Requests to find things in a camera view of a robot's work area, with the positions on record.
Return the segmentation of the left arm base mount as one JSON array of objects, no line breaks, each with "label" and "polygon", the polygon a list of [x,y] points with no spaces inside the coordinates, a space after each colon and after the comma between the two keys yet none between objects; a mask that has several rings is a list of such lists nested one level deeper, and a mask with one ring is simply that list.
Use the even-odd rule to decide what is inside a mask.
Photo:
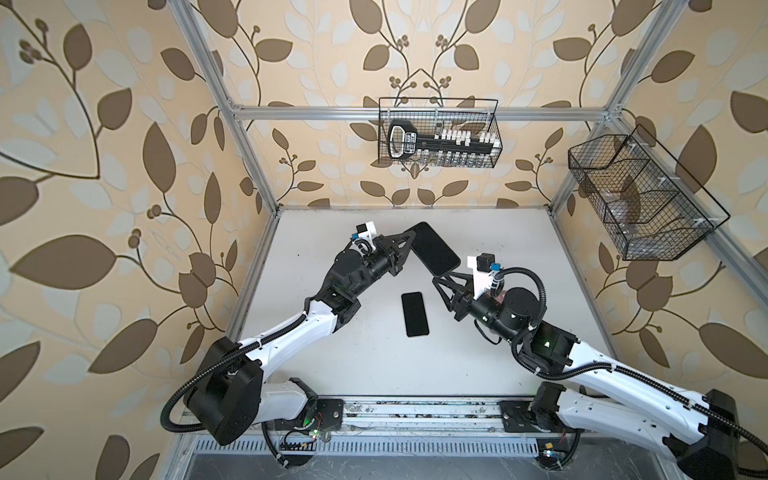
[{"label": "left arm base mount", "polygon": [[284,469],[305,465],[341,428],[344,406],[340,398],[320,398],[310,400],[295,419],[263,422],[266,448]]}]

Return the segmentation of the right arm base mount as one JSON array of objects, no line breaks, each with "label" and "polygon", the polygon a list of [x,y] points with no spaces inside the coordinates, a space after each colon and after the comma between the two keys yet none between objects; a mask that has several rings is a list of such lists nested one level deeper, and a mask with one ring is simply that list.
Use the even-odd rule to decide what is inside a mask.
[{"label": "right arm base mount", "polygon": [[537,440],[535,458],[543,470],[563,471],[571,464],[583,429],[566,426],[555,413],[534,407],[532,400],[505,400],[499,408],[505,433],[545,435]]}]

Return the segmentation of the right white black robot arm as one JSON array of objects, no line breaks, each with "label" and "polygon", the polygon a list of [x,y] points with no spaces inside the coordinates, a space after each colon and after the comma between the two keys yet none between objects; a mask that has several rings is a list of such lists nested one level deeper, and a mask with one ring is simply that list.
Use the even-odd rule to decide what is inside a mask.
[{"label": "right white black robot arm", "polygon": [[510,345],[515,361],[542,383],[529,409],[534,424],[591,430],[674,461],[691,479],[736,479],[741,431],[734,400],[671,386],[544,321],[546,290],[503,291],[502,272],[448,274],[432,283],[457,320],[471,317]]}]

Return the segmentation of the black phone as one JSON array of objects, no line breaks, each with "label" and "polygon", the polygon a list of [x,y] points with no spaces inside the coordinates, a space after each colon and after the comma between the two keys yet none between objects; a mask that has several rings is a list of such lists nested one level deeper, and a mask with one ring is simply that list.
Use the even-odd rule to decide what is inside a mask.
[{"label": "black phone", "polygon": [[427,336],[430,333],[428,317],[421,292],[401,295],[406,335],[409,338]]}]

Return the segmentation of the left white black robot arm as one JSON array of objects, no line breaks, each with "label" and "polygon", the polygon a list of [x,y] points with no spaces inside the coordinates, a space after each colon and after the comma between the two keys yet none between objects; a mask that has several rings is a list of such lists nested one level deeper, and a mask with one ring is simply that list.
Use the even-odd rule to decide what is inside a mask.
[{"label": "left white black robot arm", "polygon": [[195,375],[163,407],[161,426],[175,433],[206,431],[228,445],[257,423],[313,421],[316,393],[298,378],[271,384],[269,377],[346,325],[360,309],[363,292],[383,276],[402,271],[415,238],[411,230],[376,237],[354,234],[299,313],[254,337],[215,341]]}]

